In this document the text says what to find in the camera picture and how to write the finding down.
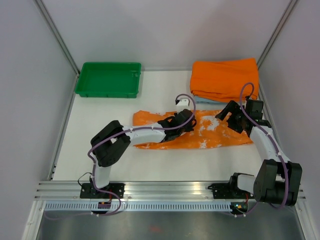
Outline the green plastic tray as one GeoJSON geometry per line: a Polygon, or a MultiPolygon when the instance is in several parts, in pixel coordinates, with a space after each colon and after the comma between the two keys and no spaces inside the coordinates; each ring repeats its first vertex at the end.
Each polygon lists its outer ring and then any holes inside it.
{"type": "Polygon", "coordinates": [[[139,93],[139,62],[85,62],[75,93],[83,98],[134,99],[139,93]]]}

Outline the aluminium mounting rail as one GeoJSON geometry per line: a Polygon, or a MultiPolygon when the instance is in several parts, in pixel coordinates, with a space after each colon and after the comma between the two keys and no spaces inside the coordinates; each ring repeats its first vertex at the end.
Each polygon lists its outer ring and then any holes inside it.
{"type": "MultiPolygon", "coordinates": [[[[123,190],[112,190],[124,201],[136,202],[210,202],[211,181],[125,181],[123,190]]],[[[36,187],[36,201],[79,200],[81,186],[77,181],[41,181],[36,187]]]]}

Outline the folded light blue cloth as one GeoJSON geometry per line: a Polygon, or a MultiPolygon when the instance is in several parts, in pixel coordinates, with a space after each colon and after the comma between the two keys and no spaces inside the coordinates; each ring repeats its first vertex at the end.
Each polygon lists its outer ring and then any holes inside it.
{"type": "Polygon", "coordinates": [[[224,102],[215,101],[215,100],[211,100],[211,99],[207,99],[207,98],[203,98],[203,97],[199,97],[199,96],[194,96],[194,101],[196,104],[212,104],[212,105],[225,104],[224,102]]]}

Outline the folded plain orange trousers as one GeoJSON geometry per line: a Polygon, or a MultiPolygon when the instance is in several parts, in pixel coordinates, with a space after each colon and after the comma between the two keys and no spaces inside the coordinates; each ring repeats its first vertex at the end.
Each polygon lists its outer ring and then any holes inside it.
{"type": "Polygon", "coordinates": [[[229,61],[196,61],[193,63],[190,92],[197,97],[228,103],[239,101],[240,92],[246,83],[242,97],[259,95],[259,72],[254,58],[229,61]]]}

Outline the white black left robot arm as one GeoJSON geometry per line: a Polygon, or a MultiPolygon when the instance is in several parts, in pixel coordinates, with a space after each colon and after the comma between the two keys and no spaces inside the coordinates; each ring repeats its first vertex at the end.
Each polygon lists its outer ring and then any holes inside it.
{"type": "Polygon", "coordinates": [[[108,195],[111,167],[129,146],[170,142],[193,131],[196,124],[195,111],[188,109],[149,125],[124,126],[118,120],[111,121],[90,141],[91,193],[99,199],[108,195]]]}

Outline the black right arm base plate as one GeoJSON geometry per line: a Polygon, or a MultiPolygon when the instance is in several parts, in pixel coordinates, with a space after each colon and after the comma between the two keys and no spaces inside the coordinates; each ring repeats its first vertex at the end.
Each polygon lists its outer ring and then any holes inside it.
{"type": "Polygon", "coordinates": [[[254,199],[252,193],[231,186],[229,183],[212,183],[207,187],[215,200],[246,200],[254,199]]]}

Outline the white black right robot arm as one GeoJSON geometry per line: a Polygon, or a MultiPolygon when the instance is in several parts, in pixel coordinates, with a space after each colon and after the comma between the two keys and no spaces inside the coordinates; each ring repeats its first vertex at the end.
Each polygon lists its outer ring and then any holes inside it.
{"type": "Polygon", "coordinates": [[[257,202],[275,207],[294,206],[298,199],[303,169],[293,163],[275,140],[270,122],[263,118],[264,103],[249,99],[246,105],[231,100],[215,117],[226,120],[229,129],[246,133],[262,160],[257,175],[234,173],[229,179],[228,193],[240,198],[245,192],[257,202]]]}

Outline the orange white tie-dye trousers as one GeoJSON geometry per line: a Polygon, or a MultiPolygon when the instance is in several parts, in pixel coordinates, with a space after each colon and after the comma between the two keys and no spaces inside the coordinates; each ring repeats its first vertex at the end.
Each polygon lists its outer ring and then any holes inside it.
{"type": "Polygon", "coordinates": [[[197,110],[197,124],[193,131],[183,133],[172,141],[137,144],[135,147],[146,150],[212,149],[253,143],[246,132],[237,133],[228,128],[226,120],[216,119],[218,113],[218,110],[197,110]]]}

